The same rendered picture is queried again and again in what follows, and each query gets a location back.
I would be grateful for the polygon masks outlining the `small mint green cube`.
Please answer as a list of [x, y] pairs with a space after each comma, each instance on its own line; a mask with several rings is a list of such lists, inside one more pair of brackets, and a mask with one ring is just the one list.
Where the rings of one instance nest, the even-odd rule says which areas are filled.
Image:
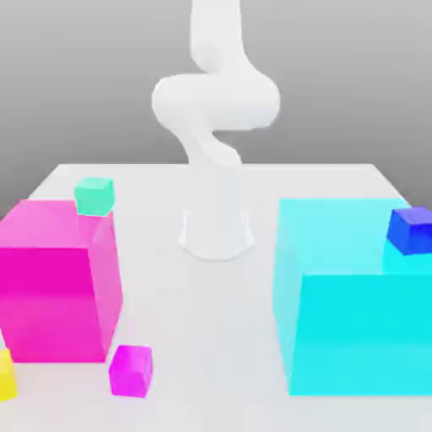
[[74, 187], [78, 214], [106, 216], [115, 203], [114, 182], [111, 178], [86, 177]]

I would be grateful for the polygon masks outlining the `small magenta cube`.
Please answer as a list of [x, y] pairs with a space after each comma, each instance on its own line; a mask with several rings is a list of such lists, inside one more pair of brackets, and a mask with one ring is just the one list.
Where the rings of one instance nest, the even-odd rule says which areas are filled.
[[153, 352], [150, 347], [119, 345], [109, 367], [111, 394], [145, 398], [153, 371]]

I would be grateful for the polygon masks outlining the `small blue cube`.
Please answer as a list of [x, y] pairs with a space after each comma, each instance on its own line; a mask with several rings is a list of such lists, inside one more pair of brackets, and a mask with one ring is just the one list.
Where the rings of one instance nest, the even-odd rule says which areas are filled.
[[393, 209], [386, 237], [404, 256], [432, 254], [432, 210]]

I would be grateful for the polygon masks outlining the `small yellow cube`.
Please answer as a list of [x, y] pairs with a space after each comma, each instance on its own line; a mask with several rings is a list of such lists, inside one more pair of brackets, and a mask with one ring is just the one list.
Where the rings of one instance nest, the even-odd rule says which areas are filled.
[[0, 402], [16, 398], [17, 381], [14, 362], [8, 348], [0, 350]]

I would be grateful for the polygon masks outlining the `large cyan box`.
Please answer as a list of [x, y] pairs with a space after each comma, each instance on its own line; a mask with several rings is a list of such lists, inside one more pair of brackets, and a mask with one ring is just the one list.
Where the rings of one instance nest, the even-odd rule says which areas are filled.
[[285, 198], [273, 313], [292, 396], [432, 397], [432, 254], [386, 237], [401, 198]]

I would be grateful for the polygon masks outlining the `large pink box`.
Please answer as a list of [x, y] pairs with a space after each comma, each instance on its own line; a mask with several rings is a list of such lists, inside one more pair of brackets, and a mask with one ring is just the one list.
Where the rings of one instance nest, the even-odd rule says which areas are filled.
[[102, 363], [122, 309], [113, 213], [21, 200], [0, 220], [0, 331], [16, 363]]

